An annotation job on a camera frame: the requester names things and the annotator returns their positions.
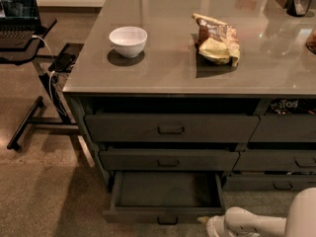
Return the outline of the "white beige gripper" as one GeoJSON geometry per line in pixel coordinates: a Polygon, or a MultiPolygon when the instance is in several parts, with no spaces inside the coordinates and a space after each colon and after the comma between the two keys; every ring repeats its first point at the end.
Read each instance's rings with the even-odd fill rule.
{"type": "Polygon", "coordinates": [[[206,224],[206,232],[209,237],[230,237],[229,229],[225,223],[225,216],[200,216],[197,221],[206,224]]]}

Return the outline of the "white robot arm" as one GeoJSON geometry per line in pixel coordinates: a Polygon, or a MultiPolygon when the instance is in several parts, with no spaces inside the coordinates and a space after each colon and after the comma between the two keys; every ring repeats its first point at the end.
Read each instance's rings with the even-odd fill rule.
{"type": "Polygon", "coordinates": [[[316,237],[316,188],[298,193],[287,217],[264,216],[233,206],[220,216],[197,221],[208,237],[316,237]]]}

